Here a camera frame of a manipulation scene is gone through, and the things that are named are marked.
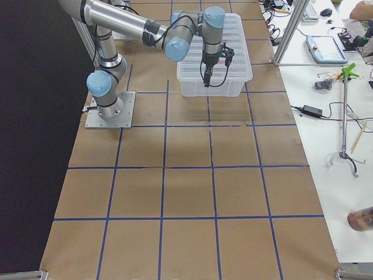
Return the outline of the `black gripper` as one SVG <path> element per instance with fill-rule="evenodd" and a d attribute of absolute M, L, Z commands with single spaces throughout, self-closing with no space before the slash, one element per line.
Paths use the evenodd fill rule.
<path fill-rule="evenodd" d="M 208 44 L 203 42 L 202 62 L 205 64 L 203 73 L 203 83 L 206 88 L 210 86 L 210 80 L 213 73 L 213 67 L 219 62 L 220 58 L 225 59 L 225 66 L 229 69 L 233 57 L 234 50 L 226 46 L 226 43 Z"/>

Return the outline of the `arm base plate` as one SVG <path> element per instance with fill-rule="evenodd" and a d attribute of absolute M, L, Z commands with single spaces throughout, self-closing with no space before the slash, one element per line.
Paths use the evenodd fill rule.
<path fill-rule="evenodd" d="M 129 129 L 132 127 L 136 92 L 117 92 L 117 95 L 117 101 L 111 107 L 100 107 L 92 98 L 90 107 L 96 108 L 86 111 L 86 129 Z"/>

